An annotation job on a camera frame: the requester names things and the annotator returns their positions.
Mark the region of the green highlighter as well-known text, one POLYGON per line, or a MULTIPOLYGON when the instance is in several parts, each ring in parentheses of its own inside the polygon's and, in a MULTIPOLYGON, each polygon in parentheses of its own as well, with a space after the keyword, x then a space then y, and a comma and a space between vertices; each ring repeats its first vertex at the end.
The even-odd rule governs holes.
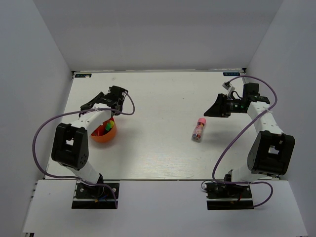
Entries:
POLYGON ((105 126, 105 133, 109 132, 111 130, 111 125, 108 123, 105 126))

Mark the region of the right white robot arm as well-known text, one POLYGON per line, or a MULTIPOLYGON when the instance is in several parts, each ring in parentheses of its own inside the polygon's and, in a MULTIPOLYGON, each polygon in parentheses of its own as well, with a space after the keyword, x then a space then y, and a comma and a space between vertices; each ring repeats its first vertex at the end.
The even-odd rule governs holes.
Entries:
POLYGON ((228 173, 223 192, 234 197, 243 184, 264 177, 276 177, 287 173, 295 139, 278 126, 267 97, 260 95, 259 84, 246 83, 240 99, 233 97, 230 83, 223 84, 228 94, 218 94, 215 103, 204 113, 206 117, 228 118, 232 113, 248 114, 257 137, 248 153, 247 162, 228 173))

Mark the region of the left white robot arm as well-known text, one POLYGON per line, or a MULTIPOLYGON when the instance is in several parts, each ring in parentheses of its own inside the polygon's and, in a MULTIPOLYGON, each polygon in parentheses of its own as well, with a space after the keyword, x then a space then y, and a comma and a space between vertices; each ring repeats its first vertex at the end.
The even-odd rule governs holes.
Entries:
POLYGON ((89 163, 89 136, 105 121, 122 114, 128 90, 109 87, 108 93, 100 92, 80 107, 79 118, 69 124, 60 123, 55 132, 52 160, 72 171, 88 183, 87 191, 93 197, 104 192, 103 178, 89 163))

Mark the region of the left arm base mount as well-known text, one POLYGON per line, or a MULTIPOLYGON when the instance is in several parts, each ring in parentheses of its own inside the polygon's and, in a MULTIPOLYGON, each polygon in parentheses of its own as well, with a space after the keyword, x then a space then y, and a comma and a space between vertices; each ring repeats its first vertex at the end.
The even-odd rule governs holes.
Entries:
POLYGON ((120 183, 106 183, 115 194, 107 187, 92 187, 83 183, 77 183, 72 201, 72 209, 116 209, 119 201, 120 183))

